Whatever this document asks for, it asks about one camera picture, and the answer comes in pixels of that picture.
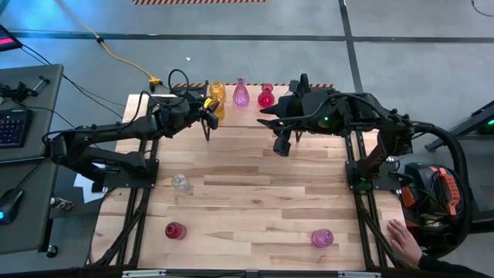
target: caution stripe tape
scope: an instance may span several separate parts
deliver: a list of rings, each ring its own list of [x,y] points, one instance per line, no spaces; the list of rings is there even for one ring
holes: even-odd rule
[[[197,86],[205,86],[205,83],[191,83],[191,87],[197,87]],[[237,83],[225,83],[225,86],[234,86],[237,85]],[[262,86],[263,83],[246,83],[246,86]],[[288,83],[274,83],[272,84],[273,86],[289,86]],[[187,86],[186,83],[176,83],[173,85],[173,87],[185,87]],[[314,83],[310,84],[312,88],[333,88],[333,84],[328,84],[328,83]]]
[[[263,3],[267,0],[133,0],[134,5]]]

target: wooden table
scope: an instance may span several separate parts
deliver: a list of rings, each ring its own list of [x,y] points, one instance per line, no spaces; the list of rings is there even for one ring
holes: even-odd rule
[[[255,121],[271,118],[259,113],[260,86],[248,89],[251,104],[237,110],[231,101],[234,87],[227,86],[226,117],[211,131],[209,142],[199,123],[173,139],[160,140],[160,172],[151,191],[139,268],[363,270],[354,197],[343,167],[343,138],[304,134],[296,143],[293,136],[290,156],[278,156],[272,151],[272,131]],[[287,90],[276,86],[276,99]],[[125,120],[134,115],[137,99],[129,96]],[[144,104],[140,111],[144,114]],[[364,134],[364,140],[368,152],[376,134]],[[117,151],[135,151],[138,144],[119,141]],[[176,174],[188,178],[192,193],[182,195],[171,187]],[[129,192],[118,188],[103,202],[93,237],[94,259],[122,229]],[[401,205],[389,192],[375,193],[381,228],[389,236],[387,222],[404,221]],[[165,236],[164,228],[172,221],[187,226],[185,239]],[[318,249],[311,246],[310,235],[322,228],[330,229],[335,240]],[[369,239],[377,262],[374,237]],[[131,235],[127,259],[133,242]]]

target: computer keyboard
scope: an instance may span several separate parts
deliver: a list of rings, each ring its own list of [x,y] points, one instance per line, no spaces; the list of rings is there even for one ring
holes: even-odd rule
[[[32,110],[0,110],[0,149],[24,147]]]

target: gray floor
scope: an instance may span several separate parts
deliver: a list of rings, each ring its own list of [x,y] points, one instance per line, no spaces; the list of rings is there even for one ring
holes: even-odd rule
[[[310,35],[342,36],[337,0],[269,0],[265,4],[134,6],[130,0],[65,0],[83,21],[98,32],[186,35]],[[492,1],[477,6],[494,13]],[[473,11],[469,0],[347,0],[354,36],[493,37],[494,19]],[[10,0],[0,24],[12,31],[85,32],[55,2]],[[93,40],[22,39],[51,63],[65,66],[65,74],[119,103],[127,95],[147,89],[147,77],[110,58]],[[311,82],[334,83],[354,91],[345,42],[220,41],[220,40],[107,40],[120,56],[165,78],[183,69],[193,82],[288,83],[301,73]],[[364,90],[386,107],[409,113],[414,120],[450,128],[492,100],[494,44],[356,43]],[[37,62],[20,50],[0,53],[0,68],[31,66]],[[118,113],[123,108],[113,106]],[[64,81],[56,109],[75,125],[117,120]],[[66,125],[54,117],[53,129]],[[423,137],[414,143],[417,158],[449,164],[445,150],[426,154]],[[476,198],[489,204],[488,176],[494,148],[488,142],[467,142],[470,182]],[[111,149],[114,144],[105,144]],[[73,174],[61,171],[56,190],[71,185]],[[60,247],[55,259],[36,253],[0,256],[0,273],[81,266],[96,218],[94,215],[56,220],[52,242]],[[445,259],[494,275],[492,234],[469,236]]]

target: desk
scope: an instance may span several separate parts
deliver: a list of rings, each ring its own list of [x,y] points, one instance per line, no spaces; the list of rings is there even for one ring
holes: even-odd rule
[[[27,87],[33,88],[38,82],[38,76],[48,78],[51,83],[39,91],[37,97],[28,97],[23,102],[30,107],[45,107],[53,110],[58,96],[63,67],[61,65],[29,66],[14,69],[0,69],[0,83],[16,88],[22,81]],[[0,105],[0,110],[17,107],[10,99]],[[49,131],[52,122],[52,112],[47,110],[33,110],[31,127],[23,148],[0,150],[0,195],[17,184],[39,163],[45,146],[41,137]],[[49,200],[55,186],[58,167],[49,159],[45,159],[39,168],[22,186],[24,197],[21,200],[19,213],[15,221],[9,225],[0,225],[0,254],[21,252],[38,249],[42,252],[48,247],[52,220],[49,219]]]
[[[255,121],[269,118],[257,107],[260,86],[248,89],[250,106],[237,110],[231,101],[234,87],[227,86],[226,118],[211,131],[209,142],[200,124],[173,139],[160,139],[160,172],[151,191],[138,267],[363,270],[354,196],[347,190],[344,172],[343,138],[304,134],[299,143],[293,138],[290,156],[281,158],[272,151],[272,131]],[[277,86],[274,94],[278,97],[287,89]],[[126,120],[134,115],[137,99],[129,96]],[[375,135],[364,135],[367,148],[376,144]],[[120,141],[117,151],[135,151],[138,144]],[[176,174],[189,179],[194,187],[191,194],[182,195],[171,187]],[[118,188],[103,202],[93,237],[94,259],[120,232],[129,191]],[[375,193],[381,227],[389,236],[384,228],[387,221],[404,221],[401,204],[389,192]],[[166,238],[164,228],[172,221],[187,226],[185,239]],[[311,233],[322,228],[333,231],[334,244],[312,247]],[[374,237],[369,240],[377,262]],[[126,259],[133,245],[127,246]]]

